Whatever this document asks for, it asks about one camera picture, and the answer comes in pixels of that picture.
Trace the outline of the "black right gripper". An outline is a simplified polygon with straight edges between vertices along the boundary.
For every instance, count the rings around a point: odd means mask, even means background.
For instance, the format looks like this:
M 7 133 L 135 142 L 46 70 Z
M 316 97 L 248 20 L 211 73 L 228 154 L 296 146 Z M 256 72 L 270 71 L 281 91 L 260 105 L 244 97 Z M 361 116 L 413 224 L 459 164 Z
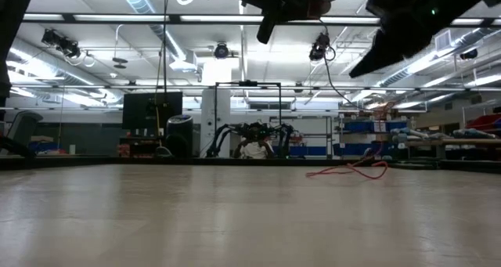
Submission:
M 411 58 L 426 47 L 426 34 L 419 28 L 403 27 L 414 20 L 413 6 L 423 0 L 367 0 L 366 10 L 380 19 L 381 28 L 373 39 L 371 49 L 351 69 L 356 78 Z

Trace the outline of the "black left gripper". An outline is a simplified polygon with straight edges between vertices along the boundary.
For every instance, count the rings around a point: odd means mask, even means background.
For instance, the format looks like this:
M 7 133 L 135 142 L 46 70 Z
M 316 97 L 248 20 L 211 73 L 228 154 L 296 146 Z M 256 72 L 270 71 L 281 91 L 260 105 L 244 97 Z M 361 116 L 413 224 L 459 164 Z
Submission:
M 257 40 L 267 44 L 276 21 L 295 21 L 309 19 L 309 0 L 262 0 L 263 21 L 258 28 Z

